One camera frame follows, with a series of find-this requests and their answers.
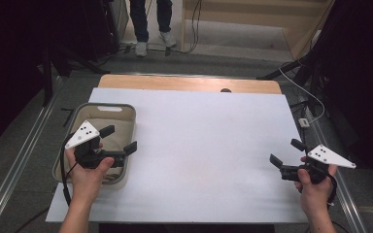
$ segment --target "beige tray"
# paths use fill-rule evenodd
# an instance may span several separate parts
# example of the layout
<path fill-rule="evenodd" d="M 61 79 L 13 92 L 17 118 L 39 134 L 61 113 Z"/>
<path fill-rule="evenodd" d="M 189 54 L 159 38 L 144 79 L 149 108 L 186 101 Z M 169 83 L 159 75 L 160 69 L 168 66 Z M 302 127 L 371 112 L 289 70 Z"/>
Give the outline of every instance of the beige tray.
<path fill-rule="evenodd" d="M 101 139 L 103 150 L 118 151 L 123 150 L 132 142 L 132 136 L 135 128 L 135 109 L 125 104 L 100 104 L 87 103 L 81 105 L 74 113 L 73 123 L 68 129 L 68 134 L 75 132 L 79 126 L 88 120 L 98 131 L 106 126 L 114 125 L 115 133 Z M 103 184 L 117 184 L 124 186 L 127 177 L 127 167 L 130 157 L 125 158 L 123 167 L 110 168 Z M 52 169 L 53 177 L 62 182 L 59 157 L 56 159 Z M 64 157 L 65 171 L 69 171 L 69 163 Z"/>

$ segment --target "sneaker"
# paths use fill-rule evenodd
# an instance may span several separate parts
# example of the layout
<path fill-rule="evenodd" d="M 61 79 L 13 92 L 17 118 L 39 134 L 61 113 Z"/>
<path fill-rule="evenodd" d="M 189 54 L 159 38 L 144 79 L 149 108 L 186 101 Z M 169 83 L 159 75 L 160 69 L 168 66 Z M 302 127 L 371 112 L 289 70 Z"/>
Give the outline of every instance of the sneaker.
<path fill-rule="evenodd" d="M 160 37 L 165 42 L 166 47 L 173 48 L 177 45 L 177 40 L 171 35 L 171 32 L 160 32 Z"/>
<path fill-rule="evenodd" d="M 138 42 L 135 47 L 135 55 L 144 57 L 147 55 L 147 42 Z"/>

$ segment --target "white paper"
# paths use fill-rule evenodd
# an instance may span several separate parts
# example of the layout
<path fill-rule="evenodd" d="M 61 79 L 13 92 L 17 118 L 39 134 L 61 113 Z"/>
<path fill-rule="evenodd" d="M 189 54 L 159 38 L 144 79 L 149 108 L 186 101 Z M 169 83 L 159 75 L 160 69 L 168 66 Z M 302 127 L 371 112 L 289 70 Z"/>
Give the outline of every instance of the white paper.
<path fill-rule="evenodd" d="M 132 105 L 138 141 L 127 184 L 104 185 L 90 220 L 307 221 L 293 182 L 269 162 L 273 153 L 300 165 L 304 155 L 290 145 L 299 136 L 284 95 L 94 88 L 89 102 Z M 66 212 L 60 184 L 47 221 Z"/>

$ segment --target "right hand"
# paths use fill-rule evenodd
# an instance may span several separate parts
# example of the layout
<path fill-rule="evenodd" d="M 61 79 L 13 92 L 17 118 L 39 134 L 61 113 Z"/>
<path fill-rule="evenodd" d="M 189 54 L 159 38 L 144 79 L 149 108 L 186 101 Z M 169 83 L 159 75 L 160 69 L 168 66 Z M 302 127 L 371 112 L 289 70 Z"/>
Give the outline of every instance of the right hand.
<path fill-rule="evenodd" d="M 74 151 L 75 149 L 65 150 L 70 167 L 76 163 Z M 106 157 L 95 169 L 85 169 L 80 164 L 77 164 L 71 172 L 74 189 L 72 199 L 82 204 L 91 205 L 95 201 L 102 181 L 114 161 L 112 157 Z"/>
<path fill-rule="evenodd" d="M 306 157 L 302 157 L 301 161 L 305 162 Z M 328 173 L 335 176 L 337 166 L 329 165 Z M 307 170 L 298 170 L 299 183 L 295 183 L 295 187 L 301 191 L 301 208 L 307 217 L 314 217 L 322 212 L 327 212 L 327 199 L 331 192 L 332 182 L 329 177 L 322 182 L 313 184 Z"/>

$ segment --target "person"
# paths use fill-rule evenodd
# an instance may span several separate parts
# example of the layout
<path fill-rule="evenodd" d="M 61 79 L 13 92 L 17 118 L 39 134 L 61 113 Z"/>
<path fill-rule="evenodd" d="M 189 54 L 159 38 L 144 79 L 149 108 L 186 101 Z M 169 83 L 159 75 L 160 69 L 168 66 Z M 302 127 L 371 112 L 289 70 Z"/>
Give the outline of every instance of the person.
<path fill-rule="evenodd" d="M 74 149 L 65 150 L 65 155 L 69 164 L 74 165 L 76 162 Z M 113 158 L 106 157 L 96 169 L 84 169 L 79 164 L 75 166 L 71 172 L 74 190 L 72 201 L 59 233 L 87 232 L 90 208 L 98 195 L 102 180 L 113 163 Z M 336 170 L 336 166 L 330 165 L 328 173 L 334 176 Z M 302 190 L 301 208 L 310 223 L 310 232 L 336 232 L 326 206 L 331 189 L 331 180 L 326 178 L 319 184 L 312 184 L 305 169 L 298 170 L 298 177 L 300 183 L 295 183 L 295 187 Z"/>
<path fill-rule="evenodd" d="M 75 149 L 65 150 L 65 155 L 71 166 L 75 164 Z M 59 229 L 60 233 L 87 232 L 89 212 L 95 201 L 102 181 L 111 166 L 112 157 L 104 158 L 96 169 L 85 169 L 77 164 L 71 172 L 73 194 L 68 213 Z"/>
<path fill-rule="evenodd" d="M 146 0 L 130 0 L 130 16 L 132 18 L 137 39 L 135 55 L 140 57 L 147 55 L 148 40 L 150 38 L 145 1 Z M 166 47 L 173 48 L 177 45 L 177 41 L 171 34 L 170 27 L 172 18 L 172 1 L 156 0 L 156 7 L 156 17 L 159 25 L 160 38 L 164 41 Z"/>
<path fill-rule="evenodd" d="M 334 176 L 336 171 L 337 166 L 329 165 L 328 173 L 331 176 Z M 312 184 L 310 175 L 305 169 L 298 170 L 298 178 L 300 182 L 294 184 L 295 188 L 301 191 L 301 208 L 310 223 L 310 232 L 336 232 L 326 203 L 332 186 L 331 179 L 326 178 L 321 183 Z"/>

